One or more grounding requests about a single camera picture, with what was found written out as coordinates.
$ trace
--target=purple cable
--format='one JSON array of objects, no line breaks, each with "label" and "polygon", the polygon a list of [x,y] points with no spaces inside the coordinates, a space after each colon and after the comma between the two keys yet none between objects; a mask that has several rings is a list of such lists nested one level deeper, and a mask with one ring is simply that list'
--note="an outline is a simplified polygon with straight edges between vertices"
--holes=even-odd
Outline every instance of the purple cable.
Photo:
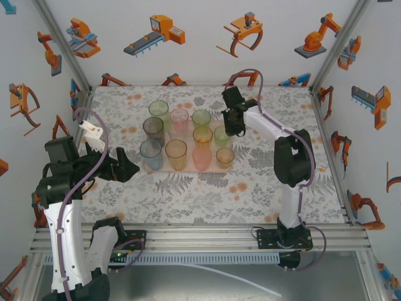
[{"label": "purple cable", "polygon": [[[63,200],[63,204],[60,207],[60,212],[58,213],[58,218],[57,218],[57,230],[61,230],[62,227],[62,222],[63,222],[63,214],[65,210],[65,206],[67,205],[67,202],[70,200],[72,197],[73,193],[82,185],[86,182],[87,179],[99,168],[99,166],[102,164],[103,160],[105,159],[107,155],[107,150],[108,150],[108,133],[107,133],[107,128],[106,125],[104,124],[103,120],[99,117],[98,114],[96,114],[94,111],[92,111],[89,108],[78,108],[75,110],[75,119],[78,120],[79,123],[81,123],[81,119],[79,116],[79,113],[82,111],[88,111],[91,113],[97,121],[99,121],[103,132],[105,133],[105,149],[103,150],[102,156],[100,157],[99,161],[96,163],[95,166],[86,174],[85,177],[83,177],[65,196]],[[66,273],[65,273],[65,266],[64,266],[64,258],[63,258],[63,247],[62,247],[62,233],[57,234],[57,252],[58,252],[58,264],[60,266],[60,273],[62,278],[66,278]],[[64,286],[64,291],[65,291],[65,296],[67,298],[67,301],[72,301],[71,299],[71,294],[70,294],[70,289],[68,288],[67,280],[63,280],[63,286]]]},{"label": "purple cable", "polygon": [[124,246],[131,244],[131,243],[140,243],[140,245],[141,245],[141,247],[140,247],[140,252],[139,252],[139,254],[138,254],[128,265],[126,265],[126,266],[123,267],[123,268],[119,268],[118,270],[116,270],[116,273],[120,273],[120,272],[122,272],[122,271],[125,271],[127,268],[129,268],[130,266],[132,266],[132,265],[139,259],[140,255],[142,255],[142,253],[143,253],[143,251],[144,251],[144,249],[145,249],[145,244],[143,243],[143,241],[140,240],[140,239],[138,239],[138,238],[136,238],[136,239],[134,239],[134,240],[128,240],[127,242],[122,243],[122,244],[119,245],[119,246],[116,246],[116,247],[113,249],[113,251],[117,251],[117,250],[123,248]]},{"label": "purple cable", "polygon": [[272,118],[270,118],[269,116],[267,116],[266,114],[263,113],[262,106],[261,106],[261,94],[262,94],[262,88],[263,88],[263,75],[259,70],[248,68],[248,69],[244,69],[244,70],[242,70],[240,72],[237,72],[237,73],[231,75],[229,81],[226,83],[226,86],[225,86],[224,90],[227,89],[228,83],[230,83],[231,80],[235,80],[242,72],[245,72],[245,71],[254,71],[254,72],[257,72],[261,76],[261,84],[260,84],[259,93],[258,93],[258,108],[259,108],[259,111],[262,114],[262,116],[265,119],[267,119],[268,121],[270,121],[272,124],[277,126],[279,129],[281,129],[283,132],[285,132],[285,133],[287,133],[289,135],[292,135],[293,137],[295,137],[299,141],[301,141],[301,143],[304,145],[304,147],[305,147],[305,149],[306,149],[306,151],[307,151],[307,153],[309,155],[309,158],[311,159],[310,160],[311,161],[311,170],[312,170],[311,177],[309,178],[309,181],[306,184],[302,184],[302,185],[299,186],[298,219],[299,219],[299,222],[301,223],[303,228],[305,228],[307,230],[316,230],[316,231],[320,232],[320,234],[323,237],[324,246],[323,246],[323,251],[321,252],[321,254],[320,254],[318,259],[316,259],[313,263],[310,263],[309,265],[307,265],[305,267],[301,267],[299,269],[296,269],[295,271],[307,270],[307,269],[317,265],[320,262],[320,260],[324,257],[324,255],[326,253],[326,249],[327,249],[327,239],[326,239],[326,235],[324,234],[324,232],[321,229],[319,229],[318,227],[315,227],[315,226],[306,227],[304,222],[303,222],[303,220],[302,220],[302,217],[301,217],[302,196],[303,196],[302,189],[310,186],[312,184],[312,182],[313,182],[314,177],[315,177],[315,167],[316,166],[315,166],[315,160],[313,160],[313,152],[311,150],[311,147],[308,145],[308,143],[306,143],[306,141],[302,137],[300,137],[299,135],[295,134],[294,132],[292,132],[290,130],[287,130],[287,129],[283,130],[283,127],[281,126],[281,124],[277,123],[275,120],[273,120]]}]

